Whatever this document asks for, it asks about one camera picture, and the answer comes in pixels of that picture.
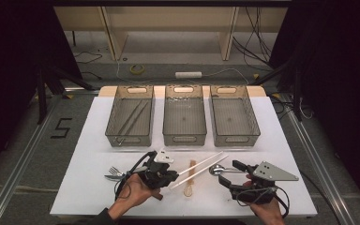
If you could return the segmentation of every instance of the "gray mesh basket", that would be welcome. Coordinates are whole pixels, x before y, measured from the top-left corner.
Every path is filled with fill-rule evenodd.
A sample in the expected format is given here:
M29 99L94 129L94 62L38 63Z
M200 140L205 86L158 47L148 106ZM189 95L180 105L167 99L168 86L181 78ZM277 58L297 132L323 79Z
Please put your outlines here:
M112 146L150 146L154 86L118 86L106 136Z
M246 86L211 86L210 109L215 146L256 143L260 130Z
M163 121L165 145L204 145L206 120L200 85L167 85Z

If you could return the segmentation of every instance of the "black cable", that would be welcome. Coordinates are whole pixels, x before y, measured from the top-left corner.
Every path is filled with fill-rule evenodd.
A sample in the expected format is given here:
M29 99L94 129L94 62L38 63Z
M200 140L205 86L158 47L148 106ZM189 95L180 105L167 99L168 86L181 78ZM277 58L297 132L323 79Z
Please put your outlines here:
M246 204L241 204L241 201L239 200L239 196L247 193L247 192L251 192L251 191L261 191L261 190L265 190L265 192L263 192L262 194L260 194L260 196L255 199L253 202L250 202L250 203L246 203ZM242 207L245 207L245 206L250 206L251 204L255 203L256 201L258 201L264 194L268 193L270 191L270 187L265 187L265 188L260 188L260 189L248 189L248 190L244 190L244 191L241 191L239 192L237 195L236 195L236 201L238 202L238 204Z
M288 205L286 205L285 202L282 201L277 194L274 195L274 197L279 201L279 203L282 204L282 206L285 208L285 213L282 215L282 217L285 218L289 214L289 209L291 208L291 201L289 200L288 193L286 193L286 191L284 189L282 189L281 187L278 187L278 186L276 186L276 188L282 190L282 192L285 193L285 195L286 195L286 199L288 200Z
M118 184L121 184L122 183L122 181L123 180L125 180L124 181L124 185L127 185L128 187L129 187L129 194L126 196L126 197L119 197L119 194L121 193L121 191L122 191L122 188L121 188L121 191L117 191L117 186L118 186ZM124 176L124 177L122 177L122 179L121 180L119 180L119 182L117 182L116 184L115 184L115 187L113 188L114 189L114 192L115 192L115 199L127 199L129 196L130 196L130 194L131 194L131 187L130 187L130 185L127 183L127 178Z
M333 215L336 218L337 224L341 225L340 219L338 218L338 215L336 214L335 208L333 207L333 205L329 202L328 197L326 196L325 193L323 193L323 191L320 190L320 188L311 180L311 178L309 178L304 172L302 172L301 170L299 170L299 172L306 177L306 179L309 181L309 183L311 183L312 186L314 186L318 192L320 192L320 194L322 195L323 199L325 200L325 202L328 204L329 208L331 209Z
M242 50L244 50L245 52L249 53L250 55L247 55L248 57L250 58L254 58L254 59L257 59L259 61L261 61L262 63L266 64L267 66L271 67L268 62L264 61L261 59L261 57L257 56L255 53L251 52L249 49L245 48L235 37L233 37L233 40L235 40L235 42L239 45L239 47L242 48Z
M267 64L267 62L263 61L261 58L259 58L259 56L257 56L256 54L254 54L253 52L251 52L250 50L248 50L244 46L242 46L241 43L239 43L239 41L235 37L233 37L233 39L235 40L235 42L233 43L233 46L235 47L236 50L238 50L240 53L242 53L244 55L244 61L247 64L248 67L255 68L255 69L258 69L258 70L262 70L262 71L267 71L267 72L272 71L272 70L268 70L268 69L264 69L264 68L258 68L258 67L254 67L254 66L250 65L248 63L247 59L246 59L246 56L249 57L249 58L257 59L257 60L265 63L267 66L269 66Z
M288 114L289 112L291 112L293 109L289 109L288 111L286 111L278 120L281 120L286 114Z
M127 183L127 180L129 179L129 177L133 174L134 170L136 170L136 168L139 166L139 164L147 157L151 157L155 154L155 152L147 152L144 156L142 156L139 161L136 162L136 164L134 164L133 168L130 169L130 171L127 172L127 174L125 174L125 177L122 178L122 180L120 181L119 187L118 189L115 191L115 199L118 198L119 194L122 191L122 188L124 186L124 184Z
M280 114L283 113L285 111L286 107L292 107L292 102L288 102L288 101L282 101L279 97L275 97L273 94L269 94L267 95L269 96L271 99L275 100L276 102L272 102L273 104L281 104L282 106L282 110L280 112L276 111L276 114Z
M248 8L245 7L245 10L247 12L247 16L249 18L250 21L250 25L252 26L252 33L250 34L249 40L247 41L247 43L250 41L251 37L253 36L253 33L256 34L256 37L259 40L259 45L260 45L260 50L262 51L262 56L264 57L265 61L267 61L268 63L268 59L266 58L266 55L270 56L271 50L270 48L268 48L268 46L265 44L265 41L263 39L263 36L261 35L261 25L262 25L262 20L261 20L261 14L262 14L262 9L260 7L256 8L256 22L253 24L253 21L250 17L250 14L248 12Z
M92 59L92 60L87 61L87 62L77 62L77 63L80 63L80 64L88 64L88 63L91 63L91 62L93 62L93 61L98 60L99 58L101 58L101 57L103 56L102 54L96 54L96 53L91 53L91 52L81 52L81 53L79 53L79 54L74 55L74 57L76 58L76 57L80 56L80 55L83 54L83 53L88 53L88 54L96 55L97 58Z
M97 77L99 80L102 80L102 79L103 79L102 77L100 77L100 76L96 75L96 74L95 74L95 73L93 73L93 72L82 72L82 73L92 74L93 76Z

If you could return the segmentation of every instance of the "wire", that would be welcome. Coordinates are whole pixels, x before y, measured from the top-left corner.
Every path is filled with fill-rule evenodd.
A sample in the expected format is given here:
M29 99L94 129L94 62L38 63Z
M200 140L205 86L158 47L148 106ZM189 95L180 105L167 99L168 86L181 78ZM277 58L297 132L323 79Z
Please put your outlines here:
M325 200L325 202L328 204L330 210L332 211L333 215L336 218L337 224L341 225L340 219L338 218L338 215L336 214L335 208L333 207L333 205L329 202L328 197L326 196L325 193L323 193L323 191L320 190L320 188L311 180L311 178L309 178L304 172L302 172L301 170L299 170L299 172L306 177L306 179L309 181L309 183L311 183L312 186L314 186L318 192L320 192L321 196L323 197L323 199Z
M219 72L216 72L216 73L211 73L211 74L206 74L206 75L202 75L203 77L210 77L210 76L214 76L214 75L217 75L219 73L222 73L222 72L225 72L225 71L228 71L228 70L234 70L236 71L239 75L241 75L241 77L245 80L245 82L247 83L247 85L249 85L249 81L247 78L245 78L245 76L236 68L226 68L226 69L223 69Z
M191 82L191 83L196 83L196 84L199 84L199 85L211 85L211 86L214 85L214 84L208 83L208 82L194 82L192 80L186 80L186 81Z
M312 116L314 115L314 111L311 111L311 114L310 114L310 115L305 115L305 113L303 112L303 109L302 109L302 102L303 102L303 99L301 98L301 99L300 99L300 104L299 104L300 113L302 113L302 115L303 115L306 119L311 119Z
M241 196L242 194L245 194L247 192L255 192L255 191L261 191L261 190L265 190L265 192L263 192L257 199L255 199L253 202L251 202L250 204L241 204L241 201L239 200L239 196ZM270 187L266 187L266 188L260 188L260 189L248 189L248 190L244 190L239 192L236 195L236 201L238 202L239 205L245 207L245 206L250 206L253 203L256 203L264 194L268 193L271 190Z
M134 164L134 166L130 169L130 171L127 172L127 174L125 175L124 178L121 179L121 182L118 182L115 184L115 199L117 199L119 197L119 194L122 191L122 188L124 185L128 185L127 184L127 180L128 178L133 174L134 170L136 170L136 168L139 166L140 163L142 163L142 161L147 158L147 157L151 157L155 154L155 152L147 152L146 154L144 154L144 156L142 156L139 161L136 162L136 164Z
M102 79L103 79L102 77L100 77L100 76L96 75L96 74L95 74L95 73L93 73L93 72L89 72L89 71L87 71L87 72L82 72L82 73L92 74L93 76L97 77L99 80L102 80Z
M94 61L98 60L99 58L101 58L101 57L103 56L102 54L96 54L96 53L91 53L91 52L81 52L81 53L79 53L79 54L75 54L74 57L76 58L76 57L78 57L78 56L80 56L81 54L84 54L84 53L96 55L97 58L92 59L92 60L87 61L87 62L78 62L78 61L77 61L77 63L80 63L80 64L88 64L88 63L91 63L91 62L94 62Z
M271 66L268 64L268 62L264 61L264 60L261 59L261 57L259 57L257 54L251 52L249 49L247 49L246 47L244 47L235 37L233 37L233 40L235 40L235 42L233 43L234 45L235 45L235 44L238 44L238 46L235 45L235 48L236 48L239 52L241 52L241 53L244 54L244 60L245 60L245 56L247 56L247 57L249 57L249 58L257 59L257 60L261 61L262 63L266 64L267 66L271 67Z
M262 9L260 7L257 7L256 8L256 22L254 23L253 25L253 21L250 17L250 14L248 12L248 8L245 7L245 10L247 12L247 16L249 18L249 21L250 21L250 24L253 28L252 30L252 33L250 34L250 37L249 37L249 40L251 39L251 37L253 36L253 33L256 34L256 37L258 38L259 40L259 45L260 45L260 49L262 51L262 55L265 59L265 61L268 61L266 55L268 55L268 57L271 57L270 53L271 53L271 50L267 47L267 45L265 44L265 41L263 39L263 34L261 32L261 25L262 25L262 20L261 20L261 14L262 14Z
M282 110L280 112L277 112L276 111L276 114L280 114L280 113L283 113L285 111L285 108L288 106L288 107L291 107L292 106L292 102L285 102L285 101L282 101L280 98L278 97L275 97L274 96L274 93L273 94L269 94L267 95L269 96L270 98L272 98L273 100L275 100L276 102L272 102L273 104L280 104L282 106Z
M291 109L290 107L288 107L288 111L286 111L281 117L279 117L278 120L281 120L286 114L288 114L289 112L291 112L293 109Z
M282 206L285 208L285 213L282 215L282 217L285 218L289 214L289 209L291 208L291 201L289 200L288 193L286 193L284 189L278 186L276 186L276 188L282 190L282 192L285 193L286 199L288 200L288 205L286 205L285 202L282 201L277 194L274 196L279 201L279 203L282 204Z
M171 81L175 81L177 79L169 79L169 80L159 80L159 79L152 79L152 80L147 80L147 81L132 81L132 80L128 80L128 79L125 79L125 78L121 78L119 77L119 60L115 60L116 61L116 64L118 66L117 70L116 70L116 73L115 73L115 77L118 78L119 80L121 81L124 81L124 82L129 82L129 83L150 83L150 82L171 82Z

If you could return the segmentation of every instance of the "sleeve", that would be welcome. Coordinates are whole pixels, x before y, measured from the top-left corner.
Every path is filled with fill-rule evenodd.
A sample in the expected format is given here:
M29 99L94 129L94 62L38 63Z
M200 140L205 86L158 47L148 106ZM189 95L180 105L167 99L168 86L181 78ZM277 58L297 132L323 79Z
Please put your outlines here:
M118 223L113 221L113 219L108 215L108 209L105 208L101 213L99 213L96 217L85 220L79 220L75 222L73 225L117 225Z

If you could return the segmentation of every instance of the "white table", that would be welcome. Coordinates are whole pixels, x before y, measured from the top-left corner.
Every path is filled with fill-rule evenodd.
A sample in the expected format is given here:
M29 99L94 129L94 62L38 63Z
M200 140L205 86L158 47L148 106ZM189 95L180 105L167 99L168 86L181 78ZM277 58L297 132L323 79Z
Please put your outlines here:
M299 181L276 182L289 195L291 201L289 215L299 217L317 215L269 97L251 98L262 133L253 147L215 147L207 97L204 103L207 135L205 145L202 147L166 147L164 145L162 135L164 99L157 97L151 147L113 148L105 136L113 97L95 97L51 214L59 217L97 215L114 201L115 183L103 176L109 174L108 170L111 166L125 172L130 170L146 152L165 149L167 154L174 158L170 170L178 172L188 168L191 159L199 162L220 151L225 151L223 155L229 155L220 162L225 167L231 167L234 159L248 165L260 164L266 160L300 178ZM196 172L212 161L213 159L197 167ZM224 173L224 176L237 185L247 180L242 173ZM186 177L188 177L187 172L179 176L176 182ZM230 191L220 185L218 178L209 172L201 172L194 178L194 183L191 197L183 194L186 183L172 190L164 187L161 189L161 194L164 196L162 201L150 198L144 204L130 209L124 217L242 218L254 216L250 208L241 207L232 200ZM286 197L280 190L277 194L286 203Z

